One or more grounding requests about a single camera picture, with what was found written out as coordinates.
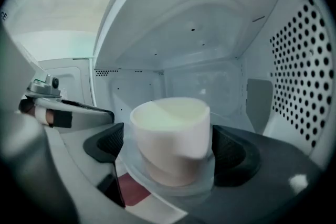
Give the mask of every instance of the white ceramic cup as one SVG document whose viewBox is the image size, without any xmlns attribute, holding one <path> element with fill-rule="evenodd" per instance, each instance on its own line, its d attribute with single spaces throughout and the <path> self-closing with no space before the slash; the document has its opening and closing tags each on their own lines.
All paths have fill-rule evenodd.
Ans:
<svg viewBox="0 0 336 224">
<path fill-rule="evenodd" d="M 209 106 L 194 98 L 165 98 L 131 112 L 133 133 L 151 177 L 167 186 L 197 179 L 209 145 Z"/>
</svg>

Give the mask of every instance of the ventilation holes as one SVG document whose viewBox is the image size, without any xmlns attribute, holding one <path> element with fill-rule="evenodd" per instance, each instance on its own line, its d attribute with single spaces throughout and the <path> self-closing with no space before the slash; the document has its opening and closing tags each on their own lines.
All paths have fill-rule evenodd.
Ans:
<svg viewBox="0 0 336 224">
<path fill-rule="evenodd" d="M 95 70 L 96 77 L 106 77 L 109 75 L 109 73 L 112 72 L 119 72 L 118 70 Z"/>
<path fill-rule="evenodd" d="M 314 1 L 305 1 L 270 43 L 277 70 L 271 77 L 279 89 L 272 109 L 315 147 L 329 113 L 334 71 L 332 46 Z"/>
</svg>

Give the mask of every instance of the gray panel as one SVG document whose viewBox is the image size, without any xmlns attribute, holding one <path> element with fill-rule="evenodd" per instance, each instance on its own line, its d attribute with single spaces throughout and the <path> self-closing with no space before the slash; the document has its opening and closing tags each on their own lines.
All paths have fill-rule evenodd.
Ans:
<svg viewBox="0 0 336 224">
<path fill-rule="evenodd" d="M 80 80 L 83 91 L 84 103 L 87 105 L 93 105 L 91 87 L 90 87 L 90 76 L 89 76 L 89 60 L 88 59 L 56 59 L 47 60 L 39 62 L 41 67 L 45 70 L 57 69 L 57 68 L 67 68 L 67 67 L 77 67 L 80 70 Z"/>
<path fill-rule="evenodd" d="M 246 114 L 257 134 L 262 134 L 271 111 L 273 85 L 268 80 L 248 79 Z"/>
<path fill-rule="evenodd" d="M 0 126 L 0 159 L 16 184 L 57 222 L 76 223 L 75 206 L 58 175 L 42 125 L 32 116 L 11 113 L 0 115 Z"/>
</svg>

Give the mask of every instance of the white surface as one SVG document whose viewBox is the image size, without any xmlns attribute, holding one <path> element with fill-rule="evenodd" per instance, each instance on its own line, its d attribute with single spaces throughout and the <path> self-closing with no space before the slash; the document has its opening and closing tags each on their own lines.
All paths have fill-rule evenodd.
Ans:
<svg viewBox="0 0 336 224">
<path fill-rule="evenodd" d="M 157 182 L 194 182 L 208 151 L 210 108 L 193 98 L 166 98 L 131 112 L 133 134 L 146 169 Z"/>
<path fill-rule="evenodd" d="M 92 57 L 96 33 L 84 31 L 34 31 L 13 36 L 37 61 Z"/>
<path fill-rule="evenodd" d="M 334 140 L 335 140 L 335 123 L 333 120 L 330 120 L 330 116 L 328 116 L 328 110 L 326 110 L 321 117 L 319 109 L 323 105 L 325 108 L 330 107 L 330 113 L 333 113 L 332 111 L 335 112 L 334 110 L 334 103 L 332 103 L 330 106 L 326 105 L 326 98 L 328 95 L 331 95 L 332 93 L 332 88 L 335 85 L 335 80 L 333 82 L 330 81 L 328 78 L 328 72 L 326 70 L 330 69 L 332 67 L 332 62 L 335 60 L 335 50 L 332 48 L 333 55 L 327 55 L 327 50 L 325 46 L 325 40 L 323 42 L 320 41 L 319 38 L 316 38 L 316 44 L 311 45 L 311 37 L 312 37 L 312 30 L 311 30 L 311 25 L 312 25 L 312 18 L 309 16 L 309 36 L 308 38 L 304 34 L 304 30 L 306 29 L 306 23 L 303 23 L 303 30 L 301 30 L 298 27 L 298 24 L 302 21 L 304 21 L 304 18 L 306 17 L 305 12 L 302 8 L 303 3 L 306 0 L 279 0 L 277 5 L 275 6 L 274 10 L 272 11 L 271 15 L 269 16 L 267 22 L 265 23 L 263 29 L 261 32 L 258 34 L 256 39 L 253 41 L 253 43 L 250 45 L 250 47 L 246 50 L 246 52 L 243 54 L 241 57 L 241 62 L 243 65 L 243 84 L 246 85 L 247 79 L 248 78 L 255 78 L 255 79 L 266 79 L 266 80 L 271 80 L 274 85 L 274 96 L 273 96 L 273 101 L 272 101 L 272 106 L 275 105 L 275 102 L 278 100 L 274 100 L 275 96 L 281 96 L 280 94 L 280 89 L 275 88 L 275 84 L 281 85 L 282 87 L 285 84 L 286 87 L 286 92 L 287 96 L 284 98 L 284 105 L 285 109 L 282 108 L 283 105 L 281 105 L 282 111 L 285 111 L 285 117 L 279 114 L 279 112 L 276 112 L 275 110 L 271 110 L 271 114 L 269 117 L 268 125 L 266 126 L 266 129 L 264 131 L 264 135 L 276 138 L 288 143 L 293 144 L 297 148 L 301 149 L 303 152 L 306 154 L 313 154 L 311 155 L 312 160 L 316 162 L 320 167 L 326 167 L 330 153 L 333 150 L 334 147 Z M 319 16 L 319 11 L 324 10 L 323 18 L 326 13 L 328 13 L 328 8 L 325 6 L 324 2 L 321 0 L 314 0 L 315 5 L 313 9 L 316 10 L 317 16 Z M 303 13 L 303 17 L 299 18 L 298 17 L 298 10 L 301 10 Z M 288 45 L 287 41 L 287 48 L 286 48 L 286 55 L 284 57 L 285 62 L 286 57 L 289 58 L 289 62 L 287 63 L 287 70 L 281 70 L 280 66 L 278 67 L 278 71 L 276 70 L 276 66 L 274 64 L 274 61 L 279 60 L 279 58 L 275 59 L 275 56 L 272 54 L 272 50 L 276 50 L 275 47 L 272 46 L 273 42 L 270 42 L 270 39 L 274 36 L 275 39 L 277 39 L 276 33 L 279 33 L 279 31 L 282 29 L 283 34 L 285 35 L 284 32 L 284 26 L 287 27 L 287 32 L 289 31 L 288 27 L 288 22 L 291 22 L 291 24 L 294 25 L 292 18 L 296 17 L 297 22 L 295 23 L 295 27 L 297 29 L 296 33 L 291 32 L 292 36 L 290 37 L 291 39 L 291 45 Z M 326 20 L 326 30 L 323 30 L 323 32 L 326 34 L 325 31 L 327 31 L 329 35 L 329 39 L 331 40 L 331 44 L 334 44 L 335 37 L 334 37 L 334 32 L 329 30 L 334 27 L 333 22 L 331 20 Z M 321 27 L 317 25 L 317 33 L 322 30 Z M 298 35 L 302 34 L 303 38 L 302 40 L 299 40 Z M 296 45 L 293 45 L 293 37 L 296 38 Z M 308 47 L 305 48 L 303 42 L 307 40 L 308 41 Z M 317 47 L 322 46 L 323 51 L 322 54 L 319 54 L 317 52 Z M 306 58 L 303 59 L 302 53 L 306 53 Z M 328 56 L 329 58 L 329 65 L 325 66 L 323 63 L 323 58 L 325 56 Z M 315 59 L 319 59 L 319 66 L 317 67 L 314 63 Z M 307 67 L 307 60 L 311 61 L 311 67 Z M 303 68 L 300 68 L 300 62 L 304 62 Z M 324 70 L 324 78 L 320 78 L 320 70 Z M 311 71 L 314 70 L 316 75 L 314 78 L 312 78 Z M 286 72 L 286 77 L 275 77 L 275 72 L 280 72 L 281 74 L 285 71 Z M 292 84 L 289 83 L 289 79 L 287 77 L 287 72 L 290 71 L 290 76 L 292 76 L 292 72 L 295 72 L 295 78 L 292 78 Z M 297 72 L 301 72 L 300 78 L 298 77 Z M 323 83 L 321 83 L 322 80 L 327 79 L 329 81 L 329 88 L 326 91 L 323 88 Z M 311 86 L 307 86 L 308 80 L 311 81 Z M 315 87 L 315 82 L 319 82 L 319 88 L 317 89 Z M 290 92 L 287 91 L 287 86 L 290 86 Z M 304 96 L 303 90 L 307 91 L 306 96 Z M 310 92 L 313 92 L 314 96 L 313 98 L 310 97 Z M 318 94 L 321 93 L 323 96 L 322 102 L 317 100 Z M 308 106 L 306 107 L 305 105 L 301 105 L 299 103 L 299 98 L 302 98 L 303 101 L 301 104 L 304 104 L 305 101 L 308 101 Z M 316 103 L 317 108 L 313 111 L 312 109 L 312 103 Z M 316 115 L 318 116 L 318 121 L 316 123 L 313 122 L 312 117 Z M 325 118 L 326 123 L 324 128 L 322 129 L 320 127 L 320 121 Z M 300 126 L 298 129 L 296 129 L 295 125 L 298 124 Z M 314 135 L 312 134 L 313 128 L 317 128 L 317 133 Z M 312 147 L 312 142 L 316 142 L 316 147 L 313 149 Z"/>
<path fill-rule="evenodd" d="M 98 38 L 95 67 L 162 69 L 182 62 L 238 57 L 275 2 L 115 0 Z"/>
</svg>

